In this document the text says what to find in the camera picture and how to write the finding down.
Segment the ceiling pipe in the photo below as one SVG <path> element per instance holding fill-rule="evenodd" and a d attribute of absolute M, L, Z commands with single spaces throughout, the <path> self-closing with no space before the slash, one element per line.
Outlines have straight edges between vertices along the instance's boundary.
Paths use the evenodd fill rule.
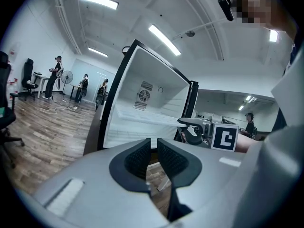
<path fill-rule="evenodd" d="M 62 5 L 63 5 L 62 0 L 55 0 L 55 7 L 57 8 L 61 24 L 62 24 L 69 40 L 71 41 L 74 49 L 76 50 L 76 52 L 78 54 L 81 55 L 82 53 L 81 53 L 81 51 L 78 47 L 78 44 L 77 44 L 77 42 L 76 42 L 76 40 L 73 36 L 72 30 L 71 30 L 70 25 L 69 25 L 68 20 L 67 20 L 66 11 L 64 9 L 64 6 L 62 6 Z"/>
<path fill-rule="evenodd" d="M 219 23 L 219 22 L 224 22 L 224 21 L 228 21 L 228 20 L 227 20 L 226 18 L 224 18 L 224 19 L 218 19 L 218 20 L 211 21 L 211 22 L 209 22 L 209 23 L 206 23 L 206 24 L 199 25 L 199 26 L 197 26 L 197 27 L 188 29 L 187 31 L 185 31 L 185 32 L 183 32 L 183 33 L 180 33 L 180 34 L 178 34 L 177 36 L 173 37 L 172 40 L 175 40 L 176 38 L 178 38 L 178 37 L 180 37 L 180 36 L 182 36 L 182 35 L 185 35 L 188 31 L 195 31 L 195 30 L 201 29 L 201 28 L 203 28 L 203 27 L 206 27 L 206 26 L 208 26 L 208 25 L 212 25 L 212 24 L 214 24 L 214 23 Z"/>

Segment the ceiling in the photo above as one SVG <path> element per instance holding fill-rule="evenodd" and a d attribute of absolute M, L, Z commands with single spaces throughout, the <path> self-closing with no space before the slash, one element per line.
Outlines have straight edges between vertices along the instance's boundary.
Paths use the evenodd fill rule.
<path fill-rule="evenodd" d="M 237 110 L 247 98 L 248 95 L 243 93 L 217 92 L 209 90 L 199 90 L 198 98 L 203 102 L 216 103 L 225 105 L 227 107 L 235 108 Z M 256 99 L 254 102 L 244 104 L 246 111 L 258 111 L 267 106 L 271 106 L 275 101 L 269 97 L 252 95 Z"/>
<path fill-rule="evenodd" d="M 122 48 L 134 39 L 146 44 L 172 64 L 197 67 L 202 59 L 229 60 L 245 57 L 262 64 L 285 67 L 291 40 L 282 33 L 270 44 L 269 30 L 226 20 L 195 30 L 190 38 L 185 32 L 211 21 L 223 19 L 217 0 L 114 0 L 117 10 L 83 0 L 60 0 L 74 47 L 79 54 L 94 56 L 88 47 L 106 53 L 101 60 L 119 66 Z M 154 24 L 181 52 L 175 56 L 149 30 Z"/>

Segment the white desk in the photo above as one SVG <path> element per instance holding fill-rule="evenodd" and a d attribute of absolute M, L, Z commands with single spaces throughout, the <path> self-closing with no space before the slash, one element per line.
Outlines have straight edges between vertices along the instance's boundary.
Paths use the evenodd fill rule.
<path fill-rule="evenodd" d="M 49 78 L 46 77 L 46 76 L 43 76 L 43 75 L 35 74 L 35 73 L 33 73 L 33 76 L 35 77 L 35 82 L 36 82 L 36 79 L 37 79 L 37 78 L 40 79 L 40 83 L 39 83 L 39 87 L 38 87 L 38 96 L 37 96 L 37 98 L 39 98 L 39 97 L 40 97 L 40 92 L 43 91 L 44 82 L 45 82 L 46 80 L 48 80 Z"/>

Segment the person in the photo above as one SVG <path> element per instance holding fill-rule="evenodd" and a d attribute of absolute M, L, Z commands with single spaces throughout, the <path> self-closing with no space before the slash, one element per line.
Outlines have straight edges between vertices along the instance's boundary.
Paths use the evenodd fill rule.
<path fill-rule="evenodd" d="M 284 31 L 293 41 L 294 46 L 290 56 L 290 63 L 287 65 L 283 75 L 287 73 L 292 64 L 297 51 L 303 41 L 303 19 L 298 8 L 302 7 L 302 0 L 232 0 L 231 8 L 237 12 L 237 17 L 242 17 L 243 21 L 257 23 L 260 26 Z M 286 126 L 281 109 L 272 131 L 277 131 Z M 238 135 L 236 151 L 247 152 L 248 148 L 257 141 L 245 135 Z"/>
<path fill-rule="evenodd" d="M 246 114 L 246 120 L 248 122 L 247 127 L 245 130 L 242 130 L 242 134 L 245 135 L 248 138 L 252 137 L 253 130 L 255 128 L 255 125 L 253 124 L 253 113 L 247 113 Z"/>
<path fill-rule="evenodd" d="M 105 93 L 108 89 L 108 84 L 109 80 L 106 78 L 103 82 L 102 85 L 100 85 L 98 91 L 97 91 L 97 97 L 96 97 L 96 110 L 98 109 L 98 106 L 102 104 L 102 101 L 104 99 Z"/>
<path fill-rule="evenodd" d="M 43 99 L 51 99 L 52 98 L 52 92 L 54 84 L 57 80 L 57 74 L 59 71 L 61 71 L 62 64 L 61 64 L 61 56 L 58 56 L 55 58 L 57 61 L 56 67 L 51 68 L 49 71 L 52 72 L 51 77 L 48 79 L 47 86 L 46 86 L 46 92 L 45 95 L 42 97 Z"/>
<path fill-rule="evenodd" d="M 82 78 L 82 80 L 80 81 L 80 83 L 79 83 L 79 86 L 81 87 L 81 90 L 83 90 L 83 89 L 87 89 L 87 87 L 88 87 L 88 85 L 89 85 L 89 76 L 88 76 L 88 74 L 85 74 L 85 76 Z M 81 92 L 80 92 L 80 97 L 79 97 L 79 99 L 78 99 L 78 103 L 80 103 L 81 102 L 81 99 L 82 99 L 82 94 L 81 94 Z"/>

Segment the standing fan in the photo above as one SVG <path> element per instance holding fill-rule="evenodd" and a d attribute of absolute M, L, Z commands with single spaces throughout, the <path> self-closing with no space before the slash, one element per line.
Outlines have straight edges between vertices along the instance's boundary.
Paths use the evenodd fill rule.
<path fill-rule="evenodd" d="M 65 93 L 63 93 L 63 91 L 64 91 L 64 89 L 65 89 L 66 84 L 71 83 L 72 80 L 73 80 L 73 74 L 72 74 L 72 72 L 71 72 L 71 71 L 64 71 L 64 72 L 62 73 L 61 80 L 62 80 L 62 82 L 64 83 L 64 85 L 63 85 L 63 90 L 62 90 L 62 92 L 60 92 L 60 93 L 61 93 L 62 95 L 65 95 Z"/>

